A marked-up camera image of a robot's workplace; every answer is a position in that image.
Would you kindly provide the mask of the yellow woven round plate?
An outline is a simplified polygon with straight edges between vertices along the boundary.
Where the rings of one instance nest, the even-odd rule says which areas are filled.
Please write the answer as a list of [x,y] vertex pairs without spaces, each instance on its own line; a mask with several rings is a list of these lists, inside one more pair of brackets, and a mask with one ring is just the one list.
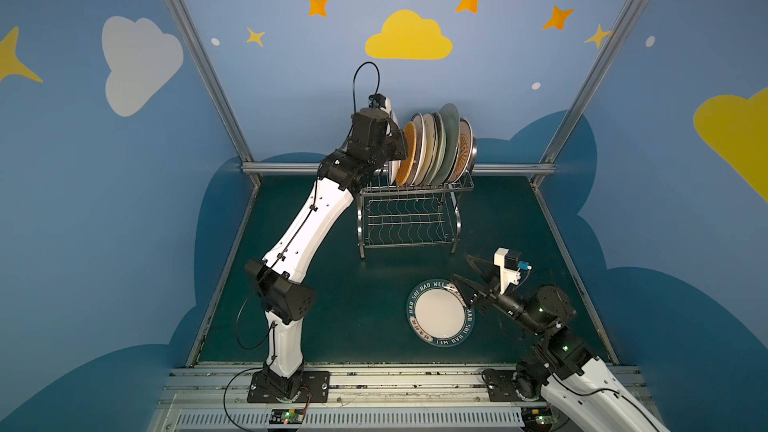
[[395,175],[395,184],[397,186],[404,186],[407,183],[415,162],[418,131],[417,126],[413,121],[406,124],[404,133],[406,139],[406,158],[400,162]]

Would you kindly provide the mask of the white plate black cloud line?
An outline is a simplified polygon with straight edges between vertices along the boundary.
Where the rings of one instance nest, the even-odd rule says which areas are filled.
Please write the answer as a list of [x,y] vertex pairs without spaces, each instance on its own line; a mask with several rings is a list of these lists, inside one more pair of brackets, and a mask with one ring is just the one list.
[[398,166],[403,160],[406,149],[406,142],[403,131],[399,126],[399,121],[394,111],[392,111],[390,114],[390,122],[388,124],[388,138],[391,139],[393,143],[393,155],[392,160],[388,165],[387,184],[393,185],[395,184],[395,175],[397,173]]

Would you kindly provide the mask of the orange sunburst plate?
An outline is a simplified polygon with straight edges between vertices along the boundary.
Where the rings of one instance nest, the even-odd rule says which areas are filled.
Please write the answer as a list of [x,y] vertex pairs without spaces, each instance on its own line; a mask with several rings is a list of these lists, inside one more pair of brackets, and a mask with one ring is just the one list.
[[416,113],[412,117],[411,122],[414,124],[416,129],[416,150],[414,152],[412,169],[408,177],[408,185],[414,186],[416,184],[416,178],[419,174],[423,161],[425,131],[423,116],[420,113]]
[[457,148],[457,155],[454,168],[448,179],[449,183],[457,182],[467,171],[474,149],[473,143],[474,134],[471,124],[465,118],[461,118],[459,121],[459,144]]

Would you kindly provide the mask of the cream floral plate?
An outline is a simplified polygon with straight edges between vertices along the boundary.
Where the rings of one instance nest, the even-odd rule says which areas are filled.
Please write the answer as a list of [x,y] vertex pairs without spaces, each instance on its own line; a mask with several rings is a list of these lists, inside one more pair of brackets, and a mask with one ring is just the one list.
[[423,129],[425,134],[425,141],[423,144],[424,157],[421,164],[421,169],[417,176],[419,185],[427,184],[426,176],[431,168],[434,157],[437,128],[435,115],[433,113],[427,113],[423,115]]

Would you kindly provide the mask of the white plate dark lettered rim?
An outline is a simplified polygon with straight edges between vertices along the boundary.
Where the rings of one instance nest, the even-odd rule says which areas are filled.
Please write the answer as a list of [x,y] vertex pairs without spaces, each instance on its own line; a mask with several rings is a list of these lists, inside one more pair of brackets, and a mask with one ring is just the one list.
[[406,303],[412,331],[434,347],[455,347],[466,341],[475,325],[474,312],[466,305],[456,285],[446,279],[418,284]]

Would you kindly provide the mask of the pale green flower plate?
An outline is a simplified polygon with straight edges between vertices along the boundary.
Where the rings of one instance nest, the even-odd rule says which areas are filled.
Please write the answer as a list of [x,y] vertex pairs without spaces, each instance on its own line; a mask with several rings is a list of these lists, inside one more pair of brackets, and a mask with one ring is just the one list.
[[431,168],[429,169],[428,174],[425,176],[425,183],[430,186],[434,184],[435,178],[439,172],[439,169],[441,168],[445,145],[445,130],[442,117],[438,112],[433,113],[432,116],[435,126],[434,151]]

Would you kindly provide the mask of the large pale green plate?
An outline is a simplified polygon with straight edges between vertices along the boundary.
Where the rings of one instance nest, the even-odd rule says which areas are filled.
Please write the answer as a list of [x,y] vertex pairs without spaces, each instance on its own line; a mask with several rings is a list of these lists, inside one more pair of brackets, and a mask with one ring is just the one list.
[[440,185],[450,176],[459,147],[460,115],[458,108],[453,103],[445,104],[440,110],[439,115],[443,120],[445,129],[444,154],[432,184]]

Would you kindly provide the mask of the chrome wire dish rack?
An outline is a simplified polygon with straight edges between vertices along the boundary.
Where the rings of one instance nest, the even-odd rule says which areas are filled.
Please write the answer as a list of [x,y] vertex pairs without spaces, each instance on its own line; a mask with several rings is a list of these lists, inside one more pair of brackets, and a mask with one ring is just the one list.
[[369,249],[447,245],[458,248],[462,231],[461,194],[474,188],[471,175],[477,138],[467,171],[455,183],[435,186],[396,186],[379,172],[356,199],[356,227],[361,258]]

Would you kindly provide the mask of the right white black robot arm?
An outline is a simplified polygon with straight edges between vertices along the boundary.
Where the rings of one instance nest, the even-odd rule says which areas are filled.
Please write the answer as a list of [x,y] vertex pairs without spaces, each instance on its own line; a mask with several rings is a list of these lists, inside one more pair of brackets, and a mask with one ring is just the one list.
[[451,282],[469,308],[493,308],[535,337],[531,351],[515,365],[515,395],[547,402],[583,431],[665,431],[664,423],[568,327],[576,315],[568,295],[554,284],[519,295],[531,266],[516,252],[499,252],[501,257],[491,261],[466,257],[480,283],[457,274]]

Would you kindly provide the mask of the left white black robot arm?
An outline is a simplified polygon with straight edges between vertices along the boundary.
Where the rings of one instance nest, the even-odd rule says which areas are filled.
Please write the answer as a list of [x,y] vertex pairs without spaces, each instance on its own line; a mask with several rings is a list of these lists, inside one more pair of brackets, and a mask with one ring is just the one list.
[[389,105],[355,112],[349,137],[320,162],[311,192],[289,228],[262,259],[246,263],[268,323],[269,352],[257,385],[274,398],[289,401],[300,394],[303,319],[316,299],[316,291],[303,280],[318,247],[376,170],[405,158],[404,131]]

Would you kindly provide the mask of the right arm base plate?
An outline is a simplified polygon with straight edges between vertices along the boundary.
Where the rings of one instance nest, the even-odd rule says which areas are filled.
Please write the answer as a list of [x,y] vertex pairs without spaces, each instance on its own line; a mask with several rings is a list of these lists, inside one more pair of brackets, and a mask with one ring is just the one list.
[[481,379],[491,402],[550,402],[569,397],[563,387],[557,387],[551,373],[525,364],[514,370],[483,369]]

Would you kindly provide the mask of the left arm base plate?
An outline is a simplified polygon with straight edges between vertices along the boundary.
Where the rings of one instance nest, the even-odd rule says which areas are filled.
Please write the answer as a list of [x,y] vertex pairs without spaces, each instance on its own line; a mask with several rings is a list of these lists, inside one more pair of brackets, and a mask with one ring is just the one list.
[[329,371],[298,370],[286,378],[271,369],[254,374],[249,387],[248,403],[326,403],[330,388]]

